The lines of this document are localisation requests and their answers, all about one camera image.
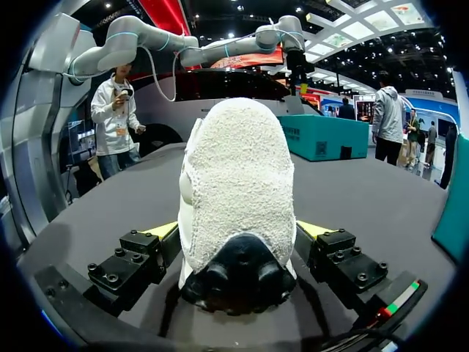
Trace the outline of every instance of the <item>white jacket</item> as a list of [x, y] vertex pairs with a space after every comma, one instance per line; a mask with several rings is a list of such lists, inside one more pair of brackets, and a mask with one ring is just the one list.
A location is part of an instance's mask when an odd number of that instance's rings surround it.
[[405, 105], [396, 89], [391, 86], [381, 88], [376, 93], [373, 118], [373, 132], [378, 137], [391, 142], [402, 143], [405, 121]]
[[112, 76], [104, 81], [96, 90], [91, 102], [91, 117], [96, 123], [96, 155], [111, 155], [127, 152], [133, 149], [133, 141], [128, 133], [128, 127], [135, 131], [140, 125], [135, 115], [136, 104], [132, 95], [124, 106], [116, 111], [112, 110], [112, 102], [119, 94], [120, 89], [132, 86], [126, 81], [125, 84], [116, 84]]

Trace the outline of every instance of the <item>teal panel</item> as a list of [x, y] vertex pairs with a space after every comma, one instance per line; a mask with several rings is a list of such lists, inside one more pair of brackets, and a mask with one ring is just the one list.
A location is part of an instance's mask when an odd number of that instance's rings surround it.
[[460, 262], [469, 243], [469, 140], [461, 134], [454, 161], [448, 200], [432, 238], [453, 260]]
[[289, 150], [309, 161], [339, 160], [342, 147], [351, 148], [351, 158], [366, 158], [369, 125], [319, 115], [278, 117]]

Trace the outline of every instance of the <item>gray table surface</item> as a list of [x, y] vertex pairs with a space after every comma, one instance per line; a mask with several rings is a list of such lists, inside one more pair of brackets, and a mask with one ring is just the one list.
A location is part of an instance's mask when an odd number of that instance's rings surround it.
[[[183, 148], [183, 144], [164, 147], [79, 199], [44, 229], [20, 269], [31, 276], [47, 265], [68, 263], [86, 277], [86, 266], [112, 255], [126, 232], [175, 221]], [[373, 158], [309, 163], [293, 155], [292, 160], [298, 219], [331, 229], [343, 227], [357, 236], [365, 253], [389, 264], [390, 278], [408, 270], [429, 284], [405, 320], [407, 333], [412, 331], [431, 312], [454, 274], [452, 263], [430, 239], [446, 192]], [[317, 284], [298, 258], [293, 257], [293, 263], [316, 289], [331, 334], [350, 329], [355, 313], [345, 309], [327, 286]], [[177, 283], [179, 269], [176, 260], [161, 284], [151, 285], [119, 318], [158, 333], [166, 293]], [[316, 311], [297, 287], [288, 302], [261, 315], [211, 315], [180, 301], [168, 337], [243, 347], [321, 335]]]

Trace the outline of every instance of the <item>gray hoodie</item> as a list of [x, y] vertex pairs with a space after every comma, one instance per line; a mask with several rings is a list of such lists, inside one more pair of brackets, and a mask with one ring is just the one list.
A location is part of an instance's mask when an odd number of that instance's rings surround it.
[[376, 93], [374, 107], [373, 132], [378, 137], [391, 142], [402, 143], [405, 121], [405, 105], [402, 98], [392, 86], [381, 88]]

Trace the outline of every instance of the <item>black pants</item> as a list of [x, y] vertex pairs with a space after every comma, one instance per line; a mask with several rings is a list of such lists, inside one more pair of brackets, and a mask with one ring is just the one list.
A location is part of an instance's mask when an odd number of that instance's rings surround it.
[[397, 165], [397, 158], [401, 151], [401, 143], [387, 141], [386, 139], [377, 138], [375, 158], [381, 161], [388, 159], [388, 164]]
[[453, 160], [454, 154], [446, 152], [445, 171], [443, 171], [443, 175], [441, 176], [440, 180], [440, 187], [442, 189], [446, 189], [446, 187], [448, 187], [449, 180], [451, 179], [451, 173], [453, 171]]

